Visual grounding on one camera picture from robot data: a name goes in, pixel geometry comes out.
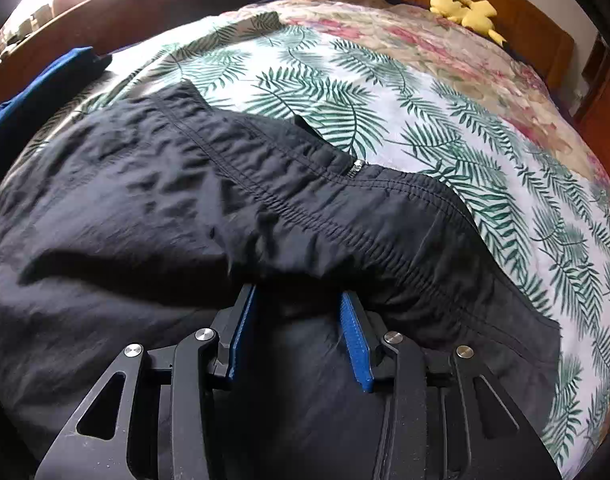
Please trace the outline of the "wooden louvered wardrobe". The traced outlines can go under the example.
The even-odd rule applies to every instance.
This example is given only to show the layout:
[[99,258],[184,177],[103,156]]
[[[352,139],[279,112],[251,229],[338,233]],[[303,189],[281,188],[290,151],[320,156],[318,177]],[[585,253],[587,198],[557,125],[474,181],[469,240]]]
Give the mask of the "wooden louvered wardrobe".
[[574,119],[582,138],[610,176],[610,47],[601,35],[593,44],[582,78],[589,90]]

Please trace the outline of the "black jacket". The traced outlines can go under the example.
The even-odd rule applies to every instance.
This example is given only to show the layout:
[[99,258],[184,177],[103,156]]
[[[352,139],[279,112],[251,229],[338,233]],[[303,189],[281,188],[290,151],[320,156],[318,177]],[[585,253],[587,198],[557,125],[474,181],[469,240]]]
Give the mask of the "black jacket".
[[259,294],[250,376],[215,406],[232,474],[370,477],[384,404],[352,376],[346,290],[421,347],[472,347],[547,425],[559,325],[453,190],[184,82],[67,128],[0,191],[2,451],[38,463],[127,344],[176,344],[245,284]]

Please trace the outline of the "dark wooden side cabinet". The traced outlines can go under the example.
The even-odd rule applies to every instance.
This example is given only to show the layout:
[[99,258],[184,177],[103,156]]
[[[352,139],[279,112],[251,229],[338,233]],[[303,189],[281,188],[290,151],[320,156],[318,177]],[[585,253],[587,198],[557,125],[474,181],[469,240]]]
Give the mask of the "dark wooden side cabinet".
[[0,103],[77,47],[109,54],[210,14],[254,0],[86,0],[23,40],[0,63]]

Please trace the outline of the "folded blue garment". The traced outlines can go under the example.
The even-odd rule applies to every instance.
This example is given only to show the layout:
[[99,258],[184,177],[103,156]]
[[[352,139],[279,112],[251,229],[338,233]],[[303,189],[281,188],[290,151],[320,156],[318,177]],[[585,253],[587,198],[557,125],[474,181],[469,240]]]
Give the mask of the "folded blue garment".
[[0,104],[0,183],[48,119],[96,81],[111,62],[111,55],[98,55],[92,47],[73,48]]

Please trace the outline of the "palm leaf print bedsheet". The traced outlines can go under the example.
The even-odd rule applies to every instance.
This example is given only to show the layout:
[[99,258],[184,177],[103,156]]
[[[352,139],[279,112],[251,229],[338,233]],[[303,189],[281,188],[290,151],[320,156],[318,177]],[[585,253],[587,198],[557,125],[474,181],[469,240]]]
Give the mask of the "palm leaf print bedsheet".
[[302,116],[366,164],[423,172],[471,211],[503,270],[561,327],[544,444],[574,479],[610,422],[610,179],[536,70],[416,6],[284,0],[117,53],[32,138],[188,80],[214,105]]

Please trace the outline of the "yellow plush toy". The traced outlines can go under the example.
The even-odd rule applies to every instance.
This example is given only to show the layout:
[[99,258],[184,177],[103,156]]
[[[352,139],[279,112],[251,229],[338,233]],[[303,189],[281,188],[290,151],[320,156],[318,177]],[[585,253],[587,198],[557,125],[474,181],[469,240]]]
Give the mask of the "yellow plush toy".
[[495,30],[492,19],[497,16],[497,10],[488,0],[430,0],[430,11],[490,39],[499,47],[506,45],[506,38]]

